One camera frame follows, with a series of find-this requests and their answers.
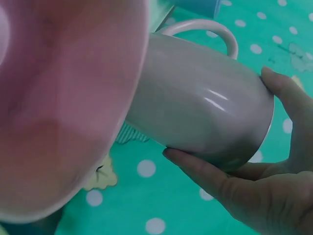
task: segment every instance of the yellow cartoon figure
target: yellow cartoon figure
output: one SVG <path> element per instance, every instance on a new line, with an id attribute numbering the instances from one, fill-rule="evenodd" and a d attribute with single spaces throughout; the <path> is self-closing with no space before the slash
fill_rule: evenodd
<path id="1" fill-rule="evenodd" d="M 0 225 L 0 235 L 9 235 L 4 229 L 4 227 L 2 227 L 1 225 Z"/>
<path id="2" fill-rule="evenodd" d="M 108 154 L 97 168 L 96 172 L 92 175 L 84 189 L 87 191 L 94 188 L 106 189 L 107 186 L 114 186 L 116 184 L 117 176 L 113 171 L 112 159 Z"/>
<path id="3" fill-rule="evenodd" d="M 299 86 L 302 90 L 304 90 L 304 87 L 303 87 L 303 85 L 302 85 L 302 83 L 301 83 L 300 78 L 298 78 L 296 75 L 294 75 L 294 76 L 291 77 L 291 79 L 292 79 L 296 84 L 298 84 L 298 86 Z"/>

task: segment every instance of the white polka dot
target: white polka dot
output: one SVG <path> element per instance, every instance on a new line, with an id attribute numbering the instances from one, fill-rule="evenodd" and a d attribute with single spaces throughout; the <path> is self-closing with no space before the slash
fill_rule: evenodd
<path id="1" fill-rule="evenodd" d="M 256 14 L 261 20 L 265 20 L 267 17 L 266 17 L 266 15 L 263 13 L 263 12 L 258 12 L 257 14 Z"/>
<path id="2" fill-rule="evenodd" d="M 150 235 L 159 235 L 165 231 L 165 222 L 159 218 L 153 218 L 147 221 L 146 231 Z"/>
<path id="3" fill-rule="evenodd" d="M 254 54 L 261 54 L 262 53 L 262 48 L 257 45 L 257 44 L 252 44 L 250 46 L 250 50 L 254 53 Z"/>
<path id="4" fill-rule="evenodd" d="M 98 190 L 89 191 L 86 195 L 86 201 L 92 207 L 100 206 L 102 201 L 103 201 L 103 197 L 102 197 L 101 192 Z"/>
<path id="5" fill-rule="evenodd" d="M 298 30 L 297 30 L 297 28 L 294 27 L 294 26 L 291 26 L 291 27 L 289 28 L 289 31 L 290 31 L 290 33 L 292 33 L 292 34 L 298 34 Z"/>
<path id="6" fill-rule="evenodd" d="M 137 166 L 137 172 L 141 177 L 149 178 L 156 172 L 156 165 L 150 160 L 143 160 Z"/>
<path id="7" fill-rule="evenodd" d="M 286 134 L 290 134 L 292 132 L 292 121 L 290 119 L 286 119 L 284 121 L 283 129 Z"/>
<path id="8" fill-rule="evenodd" d="M 313 55 L 312 55 L 311 53 L 308 53 L 308 52 L 307 52 L 306 55 L 307 55 L 307 57 L 308 57 L 309 60 L 313 60 Z"/>
<path id="9" fill-rule="evenodd" d="M 231 1 L 228 1 L 228 0 L 223 0 L 222 4 L 225 6 L 231 6 L 233 3 Z"/>
<path id="10" fill-rule="evenodd" d="M 207 36 L 209 36 L 211 38 L 217 38 L 218 37 L 218 35 L 216 33 L 213 33 L 211 31 L 207 31 L 206 34 L 207 34 Z"/>
<path id="11" fill-rule="evenodd" d="M 238 27 L 245 27 L 246 26 L 246 23 L 244 21 L 242 21 L 242 20 L 236 20 L 235 24 Z"/>
<path id="12" fill-rule="evenodd" d="M 170 24 L 175 24 L 176 20 L 173 17 L 170 17 L 166 20 L 165 24 L 170 25 Z"/>
<path id="13" fill-rule="evenodd" d="M 263 155 L 261 153 L 261 151 L 257 151 L 253 157 L 250 159 L 250 163 L 260 163 L 263 160 Z"/>
<path id="14" fill-rule="evenodd" d="M 286 0 L 278 0 L 278 4 L 280 6 L 286 6 L 287 5 L 287 1 Z"/>
<path id="15" fill-rule="evenodd" d="M 281 39 L 281 37 L 273 36 L 272 39 L 277 44 L 282 44 L 283 43 L 283 40 Z"/>
<path id="16" fill-rule="evenodd" d="M 208 194 L 206 191 L 204 191 L 202 188 L 200 189 L 200 197 L 204 201 L 212 201 L 214 197 L 212 197 L 210 194 Z"/>

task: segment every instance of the teal tablecloth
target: teal tablecloth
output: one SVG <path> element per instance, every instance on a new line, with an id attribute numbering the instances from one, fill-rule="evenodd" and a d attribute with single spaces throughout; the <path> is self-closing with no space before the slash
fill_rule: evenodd
<path id="1" fill-rule="evenodd" d="M 176 9 L 168 24 L 197 18 Z M 239 61 L 259 72 L 263 65 L 292 76 L 313 94 L 313 1 L 223 0 L 216 19 L 236 36 Z M 180 37 L 223 53 L 207 31 Z M 277 162 L 289 153 L 292 122 L 276 102 L 270 133 L 253 162 Z M 124 127 L 110 152 L 118 183 L 81 190 L 66 206 L 57 235 L 253 235 L 162 156 L 163 147 Z"/>

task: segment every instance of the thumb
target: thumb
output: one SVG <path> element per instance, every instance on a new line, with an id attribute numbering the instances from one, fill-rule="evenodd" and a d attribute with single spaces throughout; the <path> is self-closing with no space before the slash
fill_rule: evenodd
<path id="1" fill-rule="evenodd" d="M 280 99 L 293 120 L 312 103 L 312 99 L 288 76 L 263 67 L 262 80 L 267 88 Z"/>
<path id="2" fill-rule="evenodd" d="M 247 180 L 229 178 L 215 166 L 179 150 L 166 149 L 163 154 L 224 206 L 229 202 L 241 201 L 240 195 L 246 194 L 249 184 Z"/>

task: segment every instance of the mug handle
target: mug handle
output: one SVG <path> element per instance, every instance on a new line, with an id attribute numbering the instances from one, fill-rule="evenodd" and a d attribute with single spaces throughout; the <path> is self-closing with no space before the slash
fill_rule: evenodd
<path id="1" fill-rule="evenodd" d="M 167 36 L 174 36 L 175 34 L 194 29 L 205 29 L 219 35 L 227 46 L 227 55 L 237 60 L 239 47 L 235 36 L 228 28 L 226 28 L 226 26 L 217 23 L 216 21 L 203 19 L 182 21 L 164 28 L 161 33 Z"/>

